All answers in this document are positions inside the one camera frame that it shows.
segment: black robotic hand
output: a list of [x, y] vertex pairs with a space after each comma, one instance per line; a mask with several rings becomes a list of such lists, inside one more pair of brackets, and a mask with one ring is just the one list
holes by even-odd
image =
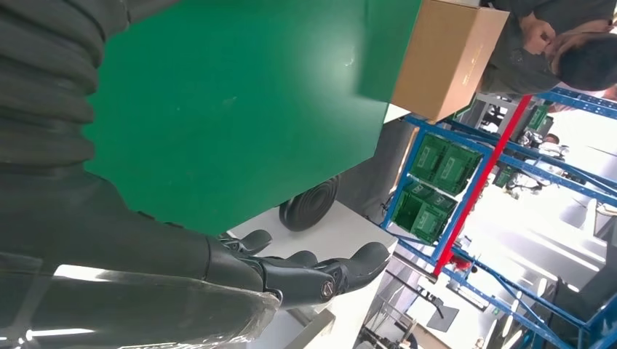
[[385, 246], [376, 242], [364, 245], [350, 259], [318, 262], [309, 251], [297, 252], [287, 259], [255, 257], [270, 241], [264, 230], [256, 230], [242, 240], [221, 240], [238, 260], [259, 273], [263, 291], [275, 294], [283, 308], [319, 304], [360, 289], [386, 268], [390, 257]]

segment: black wheel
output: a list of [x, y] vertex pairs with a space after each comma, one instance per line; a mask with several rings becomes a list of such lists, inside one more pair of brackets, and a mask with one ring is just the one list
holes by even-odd
[[336, 200], [339, 176], [305, 191], [281, 204], [279, 219], [287, 229], [302, 231], [316, 225]]

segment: brown cardboard box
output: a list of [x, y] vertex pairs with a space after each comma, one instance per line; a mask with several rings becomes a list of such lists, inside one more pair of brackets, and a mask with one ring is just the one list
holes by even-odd
[[508, 15], [423, 0], [391, 103], [432, 121], [466, 107]]

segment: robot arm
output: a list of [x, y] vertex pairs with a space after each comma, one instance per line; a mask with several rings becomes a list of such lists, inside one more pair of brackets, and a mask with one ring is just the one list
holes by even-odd
[[0, 348], [208, 348], [386, 267], [380, 244], [348, 260], [255, 257], [266, 234], [217, 241], [157, 222], [84, 171], [104, 43], [175, 2], [0, 0]]

